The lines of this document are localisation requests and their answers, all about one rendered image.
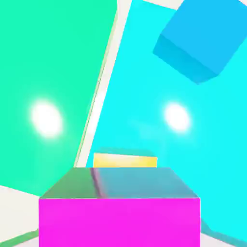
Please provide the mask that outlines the small magenta cube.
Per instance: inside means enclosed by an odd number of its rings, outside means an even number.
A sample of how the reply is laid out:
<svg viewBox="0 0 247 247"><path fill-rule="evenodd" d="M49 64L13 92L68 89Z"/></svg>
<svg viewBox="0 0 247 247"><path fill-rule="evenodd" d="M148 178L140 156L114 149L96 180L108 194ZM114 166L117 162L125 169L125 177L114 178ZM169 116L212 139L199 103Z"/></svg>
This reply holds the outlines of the small magenta cube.
<svg viewBox="0 0 247 247"><path fill-rule="evenodd" d="M167 167L72 168L39 198L39 247L200 247L200 199Z"/></svg>

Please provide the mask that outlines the small yellow cube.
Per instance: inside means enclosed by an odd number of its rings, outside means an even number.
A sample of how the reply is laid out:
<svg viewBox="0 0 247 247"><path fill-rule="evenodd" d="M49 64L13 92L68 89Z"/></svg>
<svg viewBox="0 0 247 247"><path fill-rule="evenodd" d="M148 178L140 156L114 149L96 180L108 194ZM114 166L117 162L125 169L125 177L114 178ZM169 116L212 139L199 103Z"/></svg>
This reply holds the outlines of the small yellow cube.
<svg viewBox="0 0 247 247"><path fill-rule="evenodd" d="M157 157L95 153L93 167L157 167Z"/></svg>

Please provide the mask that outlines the small blue cube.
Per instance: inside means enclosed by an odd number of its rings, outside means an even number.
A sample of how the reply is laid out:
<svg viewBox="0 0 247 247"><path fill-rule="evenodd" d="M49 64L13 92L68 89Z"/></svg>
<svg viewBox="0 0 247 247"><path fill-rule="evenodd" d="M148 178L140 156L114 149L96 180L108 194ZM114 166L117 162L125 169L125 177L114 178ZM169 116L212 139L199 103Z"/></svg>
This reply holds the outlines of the small blue cube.
<svg viewBox="0 0 247 247"><path fill-rule="evenodd" d="M240 0L184 0L153 53L194 83L217 77L247 37Z"/></svg>

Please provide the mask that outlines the large cyan box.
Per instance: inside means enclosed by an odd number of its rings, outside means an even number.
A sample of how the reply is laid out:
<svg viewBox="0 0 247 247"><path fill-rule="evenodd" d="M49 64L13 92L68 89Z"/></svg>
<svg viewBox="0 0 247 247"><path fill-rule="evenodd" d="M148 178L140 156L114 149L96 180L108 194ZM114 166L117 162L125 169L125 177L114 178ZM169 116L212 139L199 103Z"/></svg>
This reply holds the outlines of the large cyan box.
<svg viewBox="0 0 247 247"><path fill-rule="evenodd" d="M247 247L247 39L196 84L153 53L174 14L132 0L87 165L101 151L156 156L200 197L204 232Z"/></svg>

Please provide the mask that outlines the large green box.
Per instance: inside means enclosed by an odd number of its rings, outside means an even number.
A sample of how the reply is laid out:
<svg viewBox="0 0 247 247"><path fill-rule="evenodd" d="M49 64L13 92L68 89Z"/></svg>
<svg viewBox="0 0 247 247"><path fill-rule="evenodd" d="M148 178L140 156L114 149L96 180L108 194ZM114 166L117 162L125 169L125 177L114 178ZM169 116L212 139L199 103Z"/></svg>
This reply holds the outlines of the large green box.
<svg viewBox="0 0 247 247"><path fill-rule="evenodd" d="M0 0L0 247L75 163L117 0Z"/></svg>

